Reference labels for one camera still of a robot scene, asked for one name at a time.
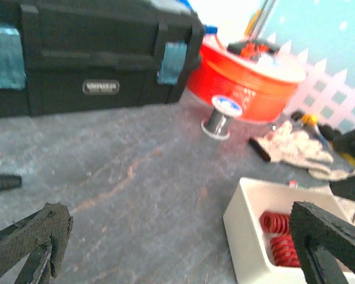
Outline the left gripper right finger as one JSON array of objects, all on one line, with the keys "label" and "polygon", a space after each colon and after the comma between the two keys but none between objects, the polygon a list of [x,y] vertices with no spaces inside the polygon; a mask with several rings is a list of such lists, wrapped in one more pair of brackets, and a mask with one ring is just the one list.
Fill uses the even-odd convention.
[{"label": "left gripper right finger", "polygon": [[295,201],[289,228],[306,283],[347,283],[355,274],[355,226],[310,202]]}]

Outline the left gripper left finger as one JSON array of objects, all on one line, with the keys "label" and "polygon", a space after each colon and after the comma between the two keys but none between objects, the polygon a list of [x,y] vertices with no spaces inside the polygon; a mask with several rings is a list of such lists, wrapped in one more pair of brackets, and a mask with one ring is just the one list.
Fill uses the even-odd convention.
[{"label": "left gripper left finger", "polygon": [[49,283],[60,272],[73,228],[67,206],[46,203],[0,231],[0,278],[28,257],[15,283]]}]

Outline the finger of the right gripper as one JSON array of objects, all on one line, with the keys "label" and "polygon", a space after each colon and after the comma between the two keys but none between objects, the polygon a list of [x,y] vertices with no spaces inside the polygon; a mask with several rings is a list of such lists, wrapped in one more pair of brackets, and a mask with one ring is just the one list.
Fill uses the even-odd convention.
[{"label": "finger of the right gripper", "polygon": [[[355,129],[342,134],[330,143],[335,152],[355,167]],[[330,182],[330,189],[335,196],[355,202],[355,176]]]}]

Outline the large red spring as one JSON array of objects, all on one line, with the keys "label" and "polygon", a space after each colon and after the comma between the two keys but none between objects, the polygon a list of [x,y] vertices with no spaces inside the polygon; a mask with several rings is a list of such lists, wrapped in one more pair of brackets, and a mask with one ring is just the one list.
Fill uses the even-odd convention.
[{"label": "large red spring", "polygon": [[260,216],[259,221],[265,233],[288,235],[290,234],[290,217],[289,214],[265,211]]}]

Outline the white knit glove lower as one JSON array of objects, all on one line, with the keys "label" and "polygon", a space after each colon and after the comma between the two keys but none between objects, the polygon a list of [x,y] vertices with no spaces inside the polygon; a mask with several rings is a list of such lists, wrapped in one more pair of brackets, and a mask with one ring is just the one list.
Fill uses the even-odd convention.
[{"label": "white knit glove lower", "polygon": [[349,177],[355,176],[355,169],[352,172],[347,172],[343,169],[330,170],[329,173],[325,173],[316,169],[309,169],[308,173],[315,179],[324,181],[339,181]]}]

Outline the white knit glove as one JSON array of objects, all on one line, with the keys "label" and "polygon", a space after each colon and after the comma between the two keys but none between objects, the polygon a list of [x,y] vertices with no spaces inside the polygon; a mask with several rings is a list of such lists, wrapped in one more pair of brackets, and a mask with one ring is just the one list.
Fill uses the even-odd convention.
[{"label": "white knit glove", "polygon": [[330,170],[329,173],[325,173],[316,169],[309,169],[308,173],[315,179],[324,181],[339,181],[349,177],[355,176],[355,169],[352,172],[347,172],[343,169]]},{"label": "white knit glove", "polygon": [[334,159],[318,140],[311,139],[304,130],[292,130],[290,121],[285,121],[275,131],[257,139],[273,163],[284,162],[308,170],[329,174],[329,164]]}]

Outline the yellow black screwdriver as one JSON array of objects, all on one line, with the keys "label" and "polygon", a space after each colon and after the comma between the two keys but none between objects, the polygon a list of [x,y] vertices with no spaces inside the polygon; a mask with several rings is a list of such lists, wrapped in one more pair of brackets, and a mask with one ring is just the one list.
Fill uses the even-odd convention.
[{"label": "yellow black screwdriver", "polygon": [[319,140],[326,141],[326,138],[321,134],[318,126],[318,119],[315,115],[304,113],[302,111],[295,111],[291,114],[291,119],[295,122],[300,121],[313,135],[316,135]]}]

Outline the white knit glove upper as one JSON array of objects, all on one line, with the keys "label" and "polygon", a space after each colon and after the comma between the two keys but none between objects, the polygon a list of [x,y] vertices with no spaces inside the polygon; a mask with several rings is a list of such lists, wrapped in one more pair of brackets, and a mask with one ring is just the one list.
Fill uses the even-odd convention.
[{"label": "white knit glove upper", "polygon": [[329,174],[329,164],[334,159],[318,140],[311,139],[304,130],[292,130],[290,121],[285,121],[275,131],[257,139],[273,163],[284,162],[308,170]]}]

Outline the white tray of springs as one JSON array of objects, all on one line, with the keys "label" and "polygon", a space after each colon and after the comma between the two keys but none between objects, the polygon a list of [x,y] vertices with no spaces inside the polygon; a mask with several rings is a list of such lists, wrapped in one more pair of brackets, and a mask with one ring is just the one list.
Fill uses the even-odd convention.
[{"label": "white tray of springs", "polygon": [[238,283],[305,283],[300,268],[275,266],[270,249],[273,235],[264,233],[259,221],[265,211],[290,214],[295,201],[312,202],[345,221],[351,217],[324,188],[295,189],[242,177],[223,216]]}]

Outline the small black screwdriver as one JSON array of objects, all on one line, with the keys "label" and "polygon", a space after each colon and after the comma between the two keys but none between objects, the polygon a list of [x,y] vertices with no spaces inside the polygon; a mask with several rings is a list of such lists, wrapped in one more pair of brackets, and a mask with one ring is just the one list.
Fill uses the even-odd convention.
[{"label": "small black screwdriver", "polygon": [[0,174],[0,191],[20,188],[22,177],[20,175]]}]

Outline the red filament spool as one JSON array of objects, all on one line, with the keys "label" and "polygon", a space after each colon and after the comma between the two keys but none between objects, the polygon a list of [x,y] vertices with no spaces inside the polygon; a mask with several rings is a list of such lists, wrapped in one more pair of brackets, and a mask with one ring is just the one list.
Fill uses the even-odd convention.
[{"label": "red filament spool", "polygon": [[241,106],[245,121],[277,119],[306,79],[300,63],[281,49],[247,59],[227,51],[216,36],[206,35],[199,54],[201,64],[186,87],[208,104],[215,95],[231,98]]}]

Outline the black terminal strip red buttons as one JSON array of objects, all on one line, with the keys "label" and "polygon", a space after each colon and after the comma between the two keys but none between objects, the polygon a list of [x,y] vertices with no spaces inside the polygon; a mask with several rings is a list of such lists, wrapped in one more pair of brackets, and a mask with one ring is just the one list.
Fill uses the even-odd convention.
[{"label": "black terminal strip red buttons", "polygon": [[275,55],[280,51],[280,47],[265,40],[241,40],[230,43],[227,51],[243,58],[250,59],[263,53]]}]

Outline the black plastic toolbox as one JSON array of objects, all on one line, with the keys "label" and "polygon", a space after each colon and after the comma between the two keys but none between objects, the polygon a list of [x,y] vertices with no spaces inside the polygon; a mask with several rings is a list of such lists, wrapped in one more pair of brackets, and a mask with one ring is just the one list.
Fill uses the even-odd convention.
[{"label": "black plastic toolbox", "polygon": [[204,33],[179,1],[0,1],[0,118],[175,103]]}]

